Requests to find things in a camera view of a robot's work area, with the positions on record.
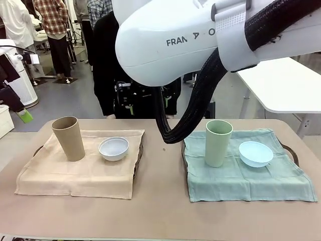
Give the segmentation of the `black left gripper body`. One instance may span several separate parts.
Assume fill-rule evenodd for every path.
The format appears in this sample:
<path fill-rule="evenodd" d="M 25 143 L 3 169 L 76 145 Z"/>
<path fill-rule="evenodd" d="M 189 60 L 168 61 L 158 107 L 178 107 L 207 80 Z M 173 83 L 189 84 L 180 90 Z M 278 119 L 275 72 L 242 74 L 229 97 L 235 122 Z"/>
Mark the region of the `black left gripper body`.
<path fill-rule="evenodd" d="M 20 112 L 25 108 L 19 96 L 5 83 L 1 83 L 1 101 L 13 112 Z"/>

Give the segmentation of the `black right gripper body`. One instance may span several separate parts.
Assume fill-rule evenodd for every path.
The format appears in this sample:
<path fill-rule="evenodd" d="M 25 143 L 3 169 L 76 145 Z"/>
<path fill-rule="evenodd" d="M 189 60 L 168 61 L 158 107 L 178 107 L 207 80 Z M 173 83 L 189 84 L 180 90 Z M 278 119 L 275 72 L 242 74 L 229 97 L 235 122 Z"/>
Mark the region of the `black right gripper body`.
<path fill-rule="evenodd" d="M 178 78 L 172 83 L 160 88 L 162 96 L 169 96 L 168 107 L 177 102 L 181 92 L 181 79 Z M 125 108 L 126 105 L 133 105 L 133 111 L 138 111 L 144 104 L 153 106 L 152 90 L 130 79 L 128 82 L 117 81 L 115 84 L 116 104 Z"/>

